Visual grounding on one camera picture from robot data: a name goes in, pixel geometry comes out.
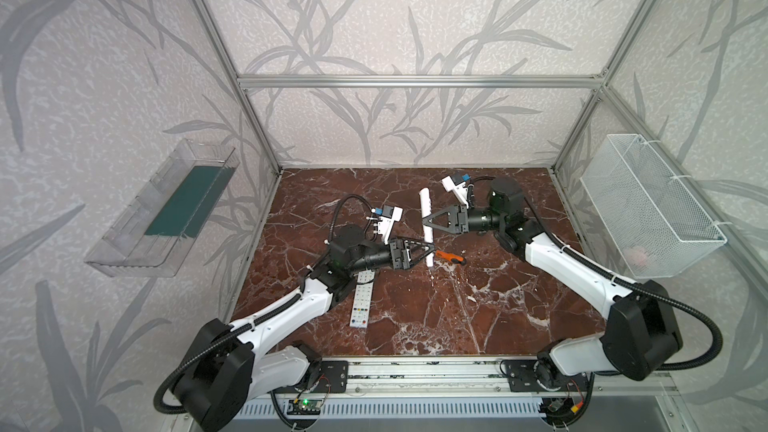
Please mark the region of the white remote control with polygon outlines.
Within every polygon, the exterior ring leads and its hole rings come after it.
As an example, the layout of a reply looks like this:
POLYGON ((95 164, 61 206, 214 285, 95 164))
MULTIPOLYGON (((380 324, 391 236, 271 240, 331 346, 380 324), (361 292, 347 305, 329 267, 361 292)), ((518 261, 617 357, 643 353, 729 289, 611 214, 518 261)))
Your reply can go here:
MULTIPOLYGON (((430 190, 427 187, 422 188, 419 191, 419 201, 420 201, 421 217, 422 219, 425 219, 432 214, 430 190)), ((433 244, 434 243, 433 229, 430 226, 425 224, 422 224, 422 228, 424 233, 424 241, 430 244, 433 244)), ((435 258, 435 255, 433 253, 430 253, 425 258, 425 263, 428 268, 432 268, 434 266, 434 258, 435 258)))

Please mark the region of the orange handled screwdriver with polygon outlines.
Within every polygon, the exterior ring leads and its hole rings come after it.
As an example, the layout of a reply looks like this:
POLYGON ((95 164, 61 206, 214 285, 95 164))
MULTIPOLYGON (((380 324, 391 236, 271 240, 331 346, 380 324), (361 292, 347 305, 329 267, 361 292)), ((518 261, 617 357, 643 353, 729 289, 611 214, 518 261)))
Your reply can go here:
POLYGON ((442 261, 449 262, 452 264, 464 265, 466 263, 466 259, 463 256, 445 252, 442 250, 436 250, 435 256, 442 261))

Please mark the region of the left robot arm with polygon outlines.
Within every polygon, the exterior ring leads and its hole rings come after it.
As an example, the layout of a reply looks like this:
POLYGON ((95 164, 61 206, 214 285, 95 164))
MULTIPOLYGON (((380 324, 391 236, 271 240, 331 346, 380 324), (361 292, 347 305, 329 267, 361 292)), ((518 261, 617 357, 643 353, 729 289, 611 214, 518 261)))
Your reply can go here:
POLYGON ((180 364, 158 386, 152 403, 164 415, 189 415, 204 431, 219 431, 244 404, 283 387, 315 383, 314 351, 277 345, 324 315, 356 288, 357 277, 382 268, 409 270, 434 253, 434 244, 390 235, 391 207, 371 208, 365 226, 337 225, 338 204, 325 251, 299 285, 261 310, 229 324, 219 319, 198 331, 180 364))

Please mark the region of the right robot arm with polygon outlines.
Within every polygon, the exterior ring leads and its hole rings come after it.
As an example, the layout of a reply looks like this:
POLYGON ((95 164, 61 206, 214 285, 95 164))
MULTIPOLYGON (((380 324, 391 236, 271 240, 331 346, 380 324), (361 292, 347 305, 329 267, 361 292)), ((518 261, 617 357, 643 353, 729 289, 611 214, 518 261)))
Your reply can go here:
POLYGON ((447 176, 443 186, 458 202, 433 211, 429 189, 421 189, 425 229, 452 235, 492 234, 503 250, 557 279, 605 321, 602 332, 555 341, 537 355, 533 372, 542 388, 555 391, 581 374, 621 375, 642 381, 655 371, 702 367, 721 353, 723 335, 710 317, 670 298, 661 284, 625 277, 568 245, 548 229, 515 179, 492 178, 484 208, 474 202, 474 183, 469 176, 447 176), (683 348, 678 312, 702 323, 710 332, 711 343, 701 355, 674 362, 672 356, 683 348))

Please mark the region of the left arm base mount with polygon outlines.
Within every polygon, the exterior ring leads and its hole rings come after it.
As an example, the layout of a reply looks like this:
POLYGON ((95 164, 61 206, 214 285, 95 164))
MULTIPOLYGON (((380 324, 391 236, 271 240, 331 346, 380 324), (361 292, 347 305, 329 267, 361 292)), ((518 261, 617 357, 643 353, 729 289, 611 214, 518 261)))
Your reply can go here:
POLYGON ((293 385, 282 387, 278 393, 326 393, 340 394, 347 390, 350 363, 346 360, 321 360, 311 362, 308 370, 293 385))

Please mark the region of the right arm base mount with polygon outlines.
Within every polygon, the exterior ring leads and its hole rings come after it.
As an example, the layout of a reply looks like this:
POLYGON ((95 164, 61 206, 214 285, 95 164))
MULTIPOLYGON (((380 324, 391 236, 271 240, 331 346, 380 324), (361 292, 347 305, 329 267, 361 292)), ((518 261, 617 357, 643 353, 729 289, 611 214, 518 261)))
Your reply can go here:
POLYGON ((500 362, 500 371, 507 379, 511 392, 577 394, 590 389, 590 377, 581 373, 562 374, 554 365, 534 359, 506 359, 500 362))

